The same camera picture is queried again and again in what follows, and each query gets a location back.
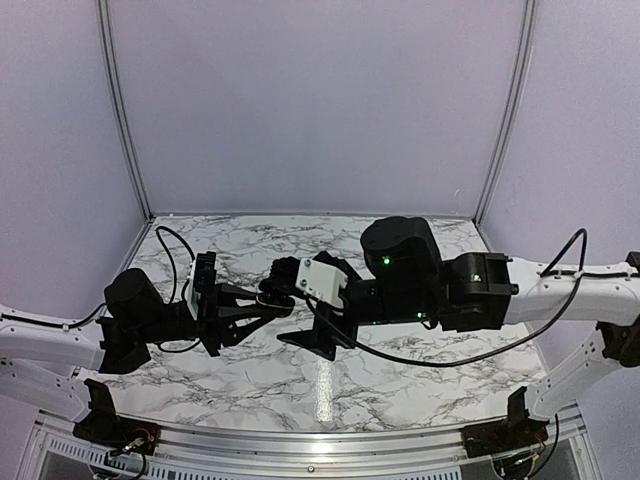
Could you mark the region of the black earbud charging case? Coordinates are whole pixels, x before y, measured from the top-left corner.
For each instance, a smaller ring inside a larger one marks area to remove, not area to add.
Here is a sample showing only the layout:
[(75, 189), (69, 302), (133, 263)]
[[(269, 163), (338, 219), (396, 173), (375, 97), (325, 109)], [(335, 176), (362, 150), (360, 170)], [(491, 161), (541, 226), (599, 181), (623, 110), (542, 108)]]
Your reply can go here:
[(270, 279), (264, 279), (260, 282), (256, 302), (277, 309), (289, 309), (295, 305), (295, 300), (287, 288)]

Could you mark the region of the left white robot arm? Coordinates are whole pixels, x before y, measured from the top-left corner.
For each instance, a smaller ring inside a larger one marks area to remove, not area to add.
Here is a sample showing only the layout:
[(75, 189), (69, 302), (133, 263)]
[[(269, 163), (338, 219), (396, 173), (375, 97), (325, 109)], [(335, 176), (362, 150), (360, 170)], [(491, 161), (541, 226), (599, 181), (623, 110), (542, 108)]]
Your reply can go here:
[(294, 300), (263, 281), (252, 292), (216, 280), (215, 255), (196, 257), (183, 299), (166, 302), (146, 273), (130, 268), (104, 291), (102, 308), (84, 320), (30, 315), (1, 309), (1, 362), (4, 378), (27, 400), (76, 423), (106, 445), (125, 438), (106, 385), (93, 380), (63, 380), (39, 362), (81, 367), (100, 374), (124, 375), (151, 358), (149, 345), (200, 342), (210, 356), (233, 347), (276, 318), (290, 315)]

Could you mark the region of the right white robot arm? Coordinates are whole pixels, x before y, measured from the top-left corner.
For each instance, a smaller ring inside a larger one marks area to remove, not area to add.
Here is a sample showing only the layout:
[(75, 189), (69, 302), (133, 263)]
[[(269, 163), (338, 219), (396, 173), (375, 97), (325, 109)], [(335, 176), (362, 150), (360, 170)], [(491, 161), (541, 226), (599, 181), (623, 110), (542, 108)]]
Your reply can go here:
[(426, 220), (374, 221), (360, 244), (371, 278), (327, 253), (276, 260), (265, 289), (304, 300), (314, 314), (306, 331), (283, 341), (333, 359), (337, 346), (357, 346), (364, 325), (420, 322), (445, 331), (498, 330), (539, 322), (591, 321), (581, 346), (537, 383), (508, 400), (495, 438), (515, 448), (535, 425), (546, 424), (565, 404), (608, 374), (639, 364), (639, 263), (543, 265), (498, 253), (469, 252), (444, 260)]

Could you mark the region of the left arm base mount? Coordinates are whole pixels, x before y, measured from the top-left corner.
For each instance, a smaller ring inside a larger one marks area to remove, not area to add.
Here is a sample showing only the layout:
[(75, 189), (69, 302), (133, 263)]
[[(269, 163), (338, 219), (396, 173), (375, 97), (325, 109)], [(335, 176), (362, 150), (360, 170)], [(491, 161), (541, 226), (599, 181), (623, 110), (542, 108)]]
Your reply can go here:
[(123, 450), (127, 445), (141, 439), (142, 444), (135, 450), (145, 455), (155, 451), (160, 426), (156, 423), (123, 417), (116, 411), (109, 388), (98, 381), (84, 381), (88, 389), (89, 411), (74, 423), (76, 438), (113, 449)]

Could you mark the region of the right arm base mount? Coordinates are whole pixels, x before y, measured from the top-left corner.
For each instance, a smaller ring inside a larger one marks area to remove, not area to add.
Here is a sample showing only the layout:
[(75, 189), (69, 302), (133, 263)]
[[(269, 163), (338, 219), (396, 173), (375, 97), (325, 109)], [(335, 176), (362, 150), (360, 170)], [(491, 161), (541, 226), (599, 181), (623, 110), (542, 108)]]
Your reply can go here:
[(529, 447), (548, 439), (548, 420), (534, 420), (525, 406), (526, 387), (520, 387), (508, 397), (507, 416), (463, 427), (463, 448), (469, 458), (496, 455)]

